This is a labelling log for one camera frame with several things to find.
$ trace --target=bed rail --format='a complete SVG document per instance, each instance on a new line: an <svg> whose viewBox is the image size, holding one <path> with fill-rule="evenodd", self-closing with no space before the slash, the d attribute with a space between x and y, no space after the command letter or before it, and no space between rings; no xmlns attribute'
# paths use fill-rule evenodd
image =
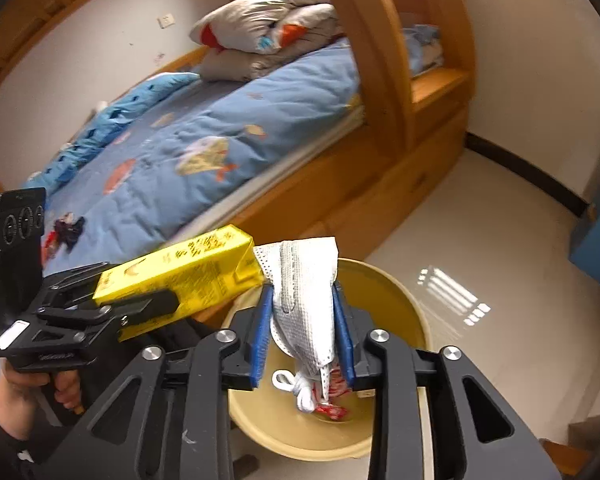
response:
<svg viewBox="0 0 600 480"><path fill-rule="evenodd" d="M366 121L390 159L417 144L408 54L392 0L331 0L349 37L360 74ZM440 27L445 66L474 83L474 40L464 0L426 0Z"/></svg>

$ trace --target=blue gripper pad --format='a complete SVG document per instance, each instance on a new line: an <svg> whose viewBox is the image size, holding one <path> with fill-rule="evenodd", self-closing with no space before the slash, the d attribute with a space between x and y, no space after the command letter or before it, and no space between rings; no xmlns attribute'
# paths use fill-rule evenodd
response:
<svg viewBox="0 0 600 480"><path fill-rule="evenodd" d="M257 388L262 375L264 373L264 365L267 361L267 349L269 349L270 330L269 323L273 310L273 286L264 285L260 300L258 301L258 309L255 314L258 316L256 327L252 332L253 337L251 343L251 386Z"/></svg>
<svg viewBox="0 0 600 480"><path fill-rule="evenodd" d="M349 330L347 329L347 321L344 317L343 306L340 303L340 295L338 293L338 287L340 285L337 285L336 283L331 287L331 293L333 295L333 327L335 330L336 352L338 354L342 376L347 381L349 387L352 388L353 381L356 377L353 369L353 344L349 336Z"/></svg>

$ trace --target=white label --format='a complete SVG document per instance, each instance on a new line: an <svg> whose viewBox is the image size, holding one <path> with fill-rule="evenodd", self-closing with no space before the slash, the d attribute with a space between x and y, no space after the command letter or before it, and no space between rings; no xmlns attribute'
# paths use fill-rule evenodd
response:
<svg viewBox="0 0 600 480"><path fill-rule="evenodd" d="M8 348L11 343L16 341L16 338L25 331L27 326L29 326L28 322L19 319L5 330L4 334L0 336L0 350Z"/></svg>

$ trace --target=white face mask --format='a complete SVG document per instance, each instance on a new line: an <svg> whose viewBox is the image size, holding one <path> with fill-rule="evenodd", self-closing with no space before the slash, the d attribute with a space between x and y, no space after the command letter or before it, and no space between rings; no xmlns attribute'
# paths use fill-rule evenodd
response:
<svg viewBox="0 0 600 480"><path fill-rule="evenodd" d="M271 336L296 359L298 380L307 380L308 386L319 383L317 391L326 400L335 356L331 291L338 272L335 238L278 242L253 251L273 285ZM302 411L308 410L305 403Z"/></svg>

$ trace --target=person's arm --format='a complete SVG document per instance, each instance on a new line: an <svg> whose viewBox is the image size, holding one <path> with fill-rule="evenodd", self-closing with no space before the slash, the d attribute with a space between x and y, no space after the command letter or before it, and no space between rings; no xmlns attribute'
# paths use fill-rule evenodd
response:
<svg viewBox="0 0 600 480"><path fill-rule="evenodd" d="M50 381L48 374L21 374L5 360L0 374L0 427L13 438L27 440L36 413L34 389ZM71 410L80 405L80 379L75 371L54 376L56 400Z"/></svg>

